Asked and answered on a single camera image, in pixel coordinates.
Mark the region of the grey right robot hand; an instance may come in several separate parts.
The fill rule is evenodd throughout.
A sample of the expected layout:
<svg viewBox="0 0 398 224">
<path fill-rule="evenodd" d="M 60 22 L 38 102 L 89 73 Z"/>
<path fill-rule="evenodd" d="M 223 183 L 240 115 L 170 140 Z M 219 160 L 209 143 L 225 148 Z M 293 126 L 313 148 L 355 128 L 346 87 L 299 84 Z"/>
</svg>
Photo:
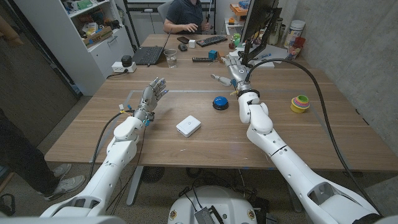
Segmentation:
<svg viewBox="0 0 398 224">
<path fill-rule="evenodd" d="M 260 93 L 257 90 L 252 89 L 250 81 L 245 80 L 248 75 L 248 68 L 241 64 L 238 57 L 227 55 L 225 57 L 221 57 L 221 61 L 227 67 L 230 78 L 214 74 L 211 74 L 211 78 L 219 81 L 223 86 L 234 86 L 238 97 L 249 92 L 253 92 L 258 98 L 260 97 Z"/>
</svg>

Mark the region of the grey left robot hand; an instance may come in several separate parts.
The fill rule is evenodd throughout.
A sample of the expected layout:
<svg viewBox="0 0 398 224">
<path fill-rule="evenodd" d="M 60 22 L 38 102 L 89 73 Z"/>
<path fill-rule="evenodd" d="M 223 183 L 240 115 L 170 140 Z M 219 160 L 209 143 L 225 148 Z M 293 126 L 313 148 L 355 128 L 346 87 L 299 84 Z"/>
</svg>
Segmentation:
<svg viewBox="0 0 398 224">
<path fill-rule="evenodd" d="M 156 78 L 147 87 L 144 88 L 137 109 L 133 113 L 133 117 L 144 121 L 147 116 L 154 111 L 157 102 L 168 92 L 165 89 L 165 78 Z"/>
</svg>

